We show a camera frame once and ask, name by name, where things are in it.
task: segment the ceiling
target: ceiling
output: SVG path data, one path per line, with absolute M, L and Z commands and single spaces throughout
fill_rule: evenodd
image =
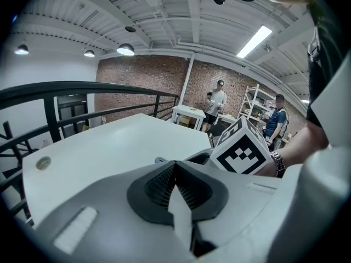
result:
M 245 59 L 236 54 L 262 26 L 273 33 Z M 135 33 L 124 27 L 133 26 Z M 303 5 L 268 0 L 32 0 L 11 35 L 67 39 L 119 56 L 119 44 L 136 54 L 164 54 L 226 66 L 286 95 L 302 113 L 307 99 L 307 45 L 313 22 Z

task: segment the small white table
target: small white table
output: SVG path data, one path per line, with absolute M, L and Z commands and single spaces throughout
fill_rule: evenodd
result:
M 97 180 L 155 163 L 184 160 L 210 148 L 207 134 L 137 114 L 49 145 L 24 158 L 29 210 L 38 225 L 53 209 Z M 44 171 L 37 161 L 49 157 Z
M 225 121 L 227 123 L 230 123 L 230 124 L 233 124 L 236 122 L 236 119 L 234 117 L 228 117 L 227 115 L 218 114 L 217 119 L 216 119 L 214 124 L 217 124 L 219 119 L 221 119 L 222 121 Z
M 174 119 L 176 118 L 175 116 L 177 114 L 183 114 L 185 116 L 195 118 L 196 123 L 195 123 L 194 129 L 196 130 L 201 130 L 202 121 L 204 118 L 206 118 L 206 115 L 203 112 L 203 110 L 200 110 L 200 109 L 192 110 L 192 107 L 189 107 L 186 105 L 177 105 L 173 107 L 173 113 L 172 113 L 172 119 L 171 119 L 172 123 L 174 122 Z

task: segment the white t-shirt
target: white t-shirt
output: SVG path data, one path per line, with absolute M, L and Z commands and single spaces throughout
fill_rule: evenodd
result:
M 212 95 L 210 99 L 207 98 L 207 110 L 206 113 L 217 116 L 218 107 L 224 107 L 227 104 L 227 95 L 222 90 L 211 90 Z

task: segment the wristwatch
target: wristwatch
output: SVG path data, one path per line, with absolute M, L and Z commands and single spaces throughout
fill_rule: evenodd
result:
M 276 164 L 276 178 L 282 178 L 285 172 L 284 160 L 281 155 L 277 152 L 271 152 L 270 156 L 275 161 Z

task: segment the man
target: man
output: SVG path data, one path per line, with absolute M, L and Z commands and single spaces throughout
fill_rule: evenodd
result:
M 217 82 L 217 88 L 207 93 L 206 118 L 203 120 L 202 132 L 207 132 L 217 118 L 218 111 L 227 104 L 227 95 L 223 92 L 224 81 Z
M 287 119 L 287 113 L 286 110 L 284 109 L 284 96 L 282 94 L 277 94 L 275 96 L 275 110 L 270 116 L 266 126 L 265 126 L 265 131 L 264 131 L 264 137 L 266 139 L 267 145 L 270 150 L 273 150 L 275 147 L 275 144 L 277 143 L 278 139 L 275 140 L 276 138 L 282 138 L 284 135 L 283 132 L 286 130 L 286 123 L 288 121 Z
M 343 14 L 343 3 L 340 1 L 347 0 L 271 1 L 306 4 L 316 26 L 314 39 L 318 44 L 315 48 L 309 46 L 308 50 L 310 98 L 306 126 L 294 136 L 287 146 L 272 152 L 273 159 L 270 164 L 257 173 L 258 175 L 282 177 L 287 167 L 303 163 L 314 152 L 325 149 L 328 145 L 325 132 L 310 105 L 332 79 L 349 49 L 349 40 L 343 31 L 343 27 L 346 28 L 346 26 L 340 23 L 337 17 L 338 15 L 340 18 Z

